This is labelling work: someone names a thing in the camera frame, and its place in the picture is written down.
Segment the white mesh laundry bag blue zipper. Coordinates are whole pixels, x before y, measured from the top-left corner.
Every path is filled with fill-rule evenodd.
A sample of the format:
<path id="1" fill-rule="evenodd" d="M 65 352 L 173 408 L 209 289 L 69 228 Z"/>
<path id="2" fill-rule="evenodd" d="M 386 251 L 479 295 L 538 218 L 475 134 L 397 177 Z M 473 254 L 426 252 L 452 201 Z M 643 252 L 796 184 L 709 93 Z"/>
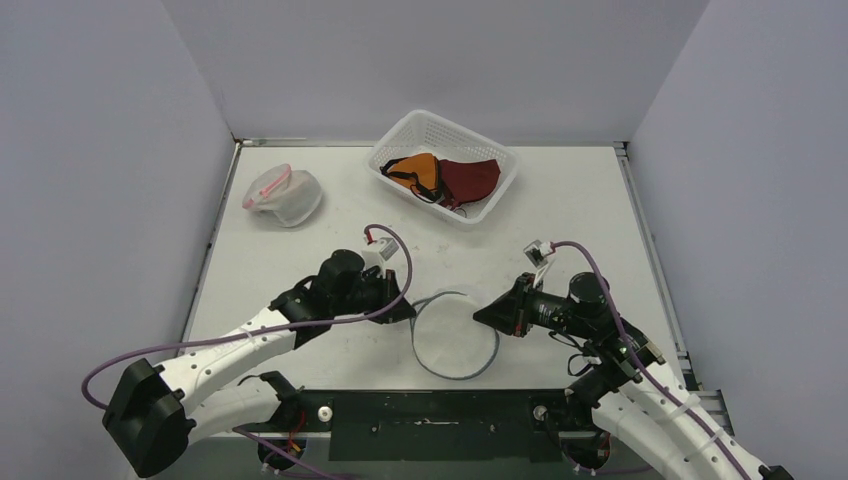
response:
<path id="1" fill-rule="evenodd" d="M 479 289 L 459 284 L 412 302 L 410 343 L 423 370 L 448 381 L 468 381 L 494 363 L 499 334 L 473 319 L 482 301 Z"/>

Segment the dark red orange bra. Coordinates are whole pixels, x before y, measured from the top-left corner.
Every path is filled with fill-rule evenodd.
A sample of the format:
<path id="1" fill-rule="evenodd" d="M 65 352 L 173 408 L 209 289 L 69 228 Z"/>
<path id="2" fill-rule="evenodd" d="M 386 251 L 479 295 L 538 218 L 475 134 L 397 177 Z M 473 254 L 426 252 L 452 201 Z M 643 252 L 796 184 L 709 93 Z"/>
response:
<path id="1" fill-rule="evenodd" d="M 460 163 L 432 153 L 389 160 L 379 171 L 415 198 L 450 211 L 489 197 L 501 176 L 495 159 Z"/>

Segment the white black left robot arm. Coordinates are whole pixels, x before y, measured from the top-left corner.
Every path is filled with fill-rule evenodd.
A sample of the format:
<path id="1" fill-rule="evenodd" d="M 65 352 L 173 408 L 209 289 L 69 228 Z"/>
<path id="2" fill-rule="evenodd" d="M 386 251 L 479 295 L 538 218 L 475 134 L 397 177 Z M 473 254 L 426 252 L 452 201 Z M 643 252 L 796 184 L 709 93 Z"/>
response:
<path id="1" fill-rule="evenodd" d="M 297 420 L 295 388 L 279 373 L 249 370 L 293 352 L 332 326 L 411 319 L 405 295 L 412 280 L 350 250 L 336 250 L 230 333 L 179 345 L 181 355 L 151 364 L 126 355 L 102 425 L 134 473 L 156 476 L 188 447 L 219 432 L 266 423 L 282 431 Z"/>

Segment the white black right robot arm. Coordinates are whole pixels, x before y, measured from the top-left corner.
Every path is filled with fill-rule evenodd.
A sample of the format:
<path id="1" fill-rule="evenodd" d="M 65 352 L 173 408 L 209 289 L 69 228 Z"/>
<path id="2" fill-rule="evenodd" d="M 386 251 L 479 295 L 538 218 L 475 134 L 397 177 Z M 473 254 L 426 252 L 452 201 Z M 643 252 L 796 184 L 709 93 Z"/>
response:
<path id="1" fill-rule="evenodd" d="M 748 452 L 689 392 L 660 349 L 618 317 L 608 285 L 584 272 L 565 297 L 545 293 L 532 273 L 476 311 L 475 321 L 509 336 L 534 327 L 581 340 L 589 370 L 565 390 L 577 428 L 610 433 L 666 479 L 788 479 L 780 465 Z"/>

